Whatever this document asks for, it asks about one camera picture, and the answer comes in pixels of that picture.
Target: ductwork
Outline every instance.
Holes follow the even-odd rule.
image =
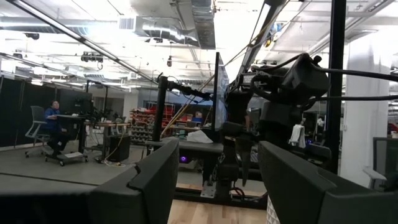
[[[191,0],[192,16],[201,49],[216,49],[212,0]]]
[[[60,19],[59,22],[80,35],[90,35],[93,30],[115,28],[117,21],[90,21]],[[0,17],[0,29],[44,34],[62,34],[54,27],[31,17]]]
[[[199,47],[196,30],[181,30],[165,22],[145,22],[142,30],[149,37],[172,40],[178,44],[190,44]]]
[[[182,30],[173,25],[175,19],[135,17],[121,18],[119,21],[91,21],[79,19],[59,19],[61,24],[67,26],[79,35],[100,34],[101,32],[117,32],[129,30],[143,37],[156,37],[171,40],[178,44],[190,44],[199,47],[197,32]],[[0,29],[20,32],[61,34],[59,30],[51,27],[36,18],[30,17],[0,17]]]

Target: person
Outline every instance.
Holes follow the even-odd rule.
[[[51,107],[45,110],[44,116],[47,124],[42,126],[45,133],[49,133],[51,140],[47,143],[54,152],[53,156],[61,154],[60,151],[65,149],[70,136],[67,134],[67,130],[63,129],[60,123],[57,121],[57,114],[60,114],[60,104],[57,101],[51,101]]]

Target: standing desk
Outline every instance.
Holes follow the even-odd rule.
[[[53,157],[52,155],[45,155],[45,161],[47,162],[47,159],[56,159],[59,161],[61,166],[64,166],[65,164],[63,162],[71,159],[77,159],[77,158],[85,158],[85,162],[88,162],[87,155],[84,155],[84,148],[83,146],[85,145],[85,117],[81,116],[71,116],[71,115],[62,115],[62,114],[56,114],[58,122],[63,122],[67,120],[75,120],[78,121],[79,124],[79,130],[78,130],[78,139],[79,139],[79,146],[78,146],[78,152],[73,152],[73,153],[68,153],[68,154],[61,154],[57,155],[56,157]]]

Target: office chair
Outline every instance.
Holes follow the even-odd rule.
[[[44,148],[44,143],[48,142],[50,140],[50,135],[49,134],[44,134],[40,132],[40,127],[43,124],[47,124],[45,122],[45,117],[44,117],[44,109],[39,106],[31,106],[32,108],[32,117],[33,117],[33,123],[28,132],[26,132],[25,137],[31,138],[34,140],[33,142],[33,147],[39,147],[37,149],[29,150],[25,152],[25,157],[29,158],[29,155],[31,155],[34,152],[40,151],[42,154],[48,153],[45,148]],[[36,142],[39,140],[42,142],[42,146],[36,146]]]
[[[398,190],[398,139],[373,138],[373,167],[363,171],[370,177],[370,189]]]

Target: cardboard box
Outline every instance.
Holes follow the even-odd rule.
[[[201,118],[201,112],[196,112],[196,113],[195,113],[195,117],[196,117],[196,118]]]

